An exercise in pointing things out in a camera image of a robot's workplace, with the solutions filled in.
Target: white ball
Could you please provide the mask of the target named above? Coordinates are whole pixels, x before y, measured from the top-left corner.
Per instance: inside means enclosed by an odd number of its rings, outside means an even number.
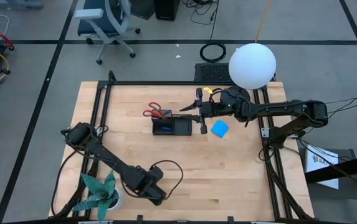
[[[277,61],[272,51],[261,44],[246,44],[238,48],[229,60],[229,75],[244,89],[263,87],[274,76]]]

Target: wooden tabletop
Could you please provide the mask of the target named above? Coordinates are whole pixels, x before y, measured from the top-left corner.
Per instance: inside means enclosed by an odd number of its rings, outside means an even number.
[[[285,101],[285,92],[280,82],[269,83],[270,102]],[[72,126],[78,122],[90,122],[97,82],[83,82],[80,87]],[[148,169],[154,162],[171,159],[184,170],[184,179],[172,196],[160,206],[154,206],[147,199],[132,198],[125,194],[123,205],[107,213],[106,220],[207,220],[225,221],[233,216],[235,221],[273,221],[269,186],[265,164],[259,160],[262,148],[259,124],[251,121],[247,128],[233,116],[207,119],[207,134],[200,134],[200,126],[193,123],[192,136],[154,136],[152,122],[142,116],[150,101],[158,102],[162,108],[178,110],[195,100],[195,89],[204,86],[112,86],[103,145],[129,165],[140,165]],[[250,97],[254,102],[252,91]],[[217,121],[228,124],[229,130],[221,139],[210,129]],[[274,117],[276,126],[290,121],[289,116]],[[287,139],[285,146],[298,150],[293,139]],[[302,163],[298,154],[282,149],[281,158],[287,188],[309,215],[313,216],[310,196],[305,182]],[[64,160],[72,149],[65,148]],[[77,188],[82,156],[74,155],[65,165],[55,197],[58,212]],[[173,164],[160,164],[164,176],[158,185],[169,192],[181,177]],[[104,181],[111,168],[100,162],[97,178]],[[279,189],[280,216],[284,217],[284,206]],[[91,212],[91,219],[97,219],[97,209]]]

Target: black box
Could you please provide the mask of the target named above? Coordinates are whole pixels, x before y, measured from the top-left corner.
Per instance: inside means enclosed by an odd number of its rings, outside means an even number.
[[[192,120],[186,118],[152,118],[153,135],[192,135]]]
[[[181,0],[153,0],[156,18],[175,20],[180,2]]]

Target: potted plant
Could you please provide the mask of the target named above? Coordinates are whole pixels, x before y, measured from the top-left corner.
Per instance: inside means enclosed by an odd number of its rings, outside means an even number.
[[[73,211],[98,207],[98,219],[99,222],[102,222],[108,210],[118,209],[121,206],[123,203],[123,192],[115,189],[116,179],[113,171],[108,174],[104,184],[89,175],[81,174],[81,177],[92,195],[76,205]]]

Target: scissors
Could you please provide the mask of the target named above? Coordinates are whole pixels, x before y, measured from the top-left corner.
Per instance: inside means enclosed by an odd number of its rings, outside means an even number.
[[[143,116],[166,119],[166,117],[163,114],[163,111],[161,110],[161,106],[158,103],[150,102],[148,106],[152,108],[152,110],[144,110],[142,112]]]

